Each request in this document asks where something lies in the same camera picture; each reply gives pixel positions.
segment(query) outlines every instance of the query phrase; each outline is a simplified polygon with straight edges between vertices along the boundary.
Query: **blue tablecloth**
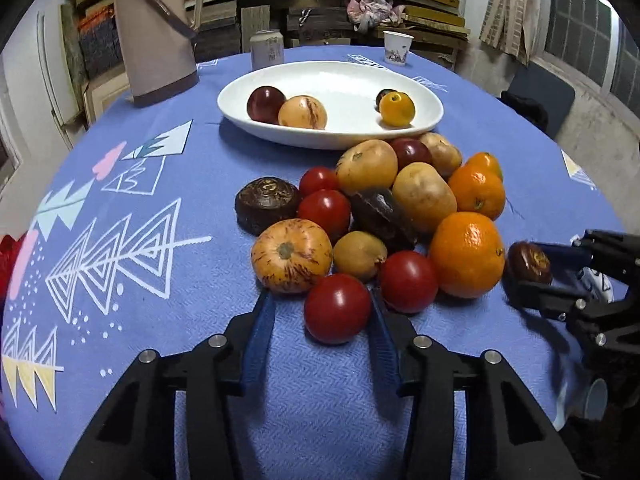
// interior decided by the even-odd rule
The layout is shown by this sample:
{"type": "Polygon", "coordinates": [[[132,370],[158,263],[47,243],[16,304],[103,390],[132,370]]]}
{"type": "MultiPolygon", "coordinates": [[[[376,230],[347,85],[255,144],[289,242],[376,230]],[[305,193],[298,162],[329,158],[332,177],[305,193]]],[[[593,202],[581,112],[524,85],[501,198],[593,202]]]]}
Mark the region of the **blue tablecloth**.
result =
{"type": "MultiPolygon", "coordinates": [[[[381,48],[354,46],[296,48],[285,58],[384,64],[381,48]]],[[[622,230],[584,172],[494,97],[418,56],[389,68],[433,89],[445,110],[436,130],[465,158],[488,151],[500,160],[508,205],[497,227],[506,246],[622,230]]],[[[236,192],[264,175],[297,183],[339,156],[271,144],[222,120],[217,95],[250,70],[248,54],[198,70],[189,91],[142,110],[121,98],[91,127],[53,180],[18,260],[2,389],[14,438],[45,480],[58,477],[138,352],[186,351],[254,306],[254,238],[236,225],[236,192]]],[[[523,317],[500,285],[477,301],[441,300],[412,322],[453,351],[498,349],[560,424],[584,384],[564,326],[523,317]]],[[[410,403],[372,380],[365,334],[319,346],[305,338],[302,300],[282,299],[266,366],[264,386],[231,401],[245,478],[394,478],[410,403]]],[[[453,478],[463,475],[464,416],[458,404],[453,478]]],[[[181,403],[177,421],[185,478],[181,403]]]]}

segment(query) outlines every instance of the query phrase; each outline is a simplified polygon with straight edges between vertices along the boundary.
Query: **pink cloth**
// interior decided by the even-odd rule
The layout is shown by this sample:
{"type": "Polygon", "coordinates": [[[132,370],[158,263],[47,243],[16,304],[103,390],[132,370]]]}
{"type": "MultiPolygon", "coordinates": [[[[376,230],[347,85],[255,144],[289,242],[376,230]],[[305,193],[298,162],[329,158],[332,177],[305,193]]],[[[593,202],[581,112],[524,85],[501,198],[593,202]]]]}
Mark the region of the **pink cloth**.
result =
{"type": "Polygon", "coordinates": [[[402,23],[404,5],[393,6],[393,0],[350,0],[347,4],[349,21],[364,34],[378,25],[399,25],[402,23]]]}

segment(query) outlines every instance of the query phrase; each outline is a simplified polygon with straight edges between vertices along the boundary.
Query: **potato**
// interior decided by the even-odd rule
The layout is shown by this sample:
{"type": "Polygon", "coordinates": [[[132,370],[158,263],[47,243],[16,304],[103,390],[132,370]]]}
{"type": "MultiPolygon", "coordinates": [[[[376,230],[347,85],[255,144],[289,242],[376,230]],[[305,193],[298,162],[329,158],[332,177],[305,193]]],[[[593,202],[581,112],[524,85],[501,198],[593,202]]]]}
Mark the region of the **potato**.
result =
{"type": "Polygon", "coordinates": [[[440,222],[458,210],[447,183],[424,162],[413,162],[398,173],[392,193],[421,233],[433,233],[440,222]]]}
{"type": "Polygon", "coordinates": [[[431,164],[442,178],[449,178],[462,165],[462,153],[446,137],[429,132],[420,141],[431,152],[431,164]]]}
{"type": "Polygon", "coordinates": [[[340,190],[347,195],[368,187],[391,187],[398,174],[398,158],[388,142],[365,140],[342,154],[335,173],[340,190]]]}

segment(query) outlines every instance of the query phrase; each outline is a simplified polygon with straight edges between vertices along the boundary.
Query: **white plate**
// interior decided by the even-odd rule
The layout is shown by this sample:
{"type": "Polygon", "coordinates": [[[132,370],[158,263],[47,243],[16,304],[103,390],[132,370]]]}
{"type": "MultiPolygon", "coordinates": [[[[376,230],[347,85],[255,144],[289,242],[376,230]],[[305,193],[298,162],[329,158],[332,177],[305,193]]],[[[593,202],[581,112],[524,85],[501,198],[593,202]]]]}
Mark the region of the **white plate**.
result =
{"type": "Polygon", "coordinates": [[[261,139],[318,150],[344,150],[367,139],[416,136],[431,130],[442,118],[442,103],[420,83],[403,75],[341,61],[303,61],[270,66],[229,83],[218,96],[218,108],[233,124],[261,139]],[[259,86],[275,86],[285,97],[310,95],[326,109],[324,130],[289,128],[252,121],[246,102],[259,86]],[[389,128],[376,111],[382,89],[406,92],[415,103],[409,128],[389,128]]]}

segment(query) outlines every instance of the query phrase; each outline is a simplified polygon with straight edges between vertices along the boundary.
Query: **mandarin orange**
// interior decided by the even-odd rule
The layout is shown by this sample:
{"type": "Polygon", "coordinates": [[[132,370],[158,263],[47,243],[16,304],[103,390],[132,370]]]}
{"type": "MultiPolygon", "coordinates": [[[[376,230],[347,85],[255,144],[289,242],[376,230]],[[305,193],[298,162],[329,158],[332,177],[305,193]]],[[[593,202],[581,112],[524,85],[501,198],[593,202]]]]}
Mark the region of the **mandarin orange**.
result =
{"type": "Polygon", "coordinates": [[[502,214],[506,196],[502,181],[495,174],[464,165],[448,181],[458,203],[458,211],[473,211],[495,220],[502,214]]]}
{"type": "Polygon", "coordinates": [[[474,166],[479,170],[487,170],[491,173],[494,173],[500,180],[502,178],[502,168],[500,167],[500,163],[498,159],[495,158],[491,153],[481,152],[476,153],[469,157],[469,160],[466,161],[465,166],[474,166]]]}
{"type": "Polygon", "coordinates": [[[486,216],[457,212],[438,225],[429,256],[438,286],[459,298],[479,298],[498,283],[505,250],[500,233],[486,216]]]}

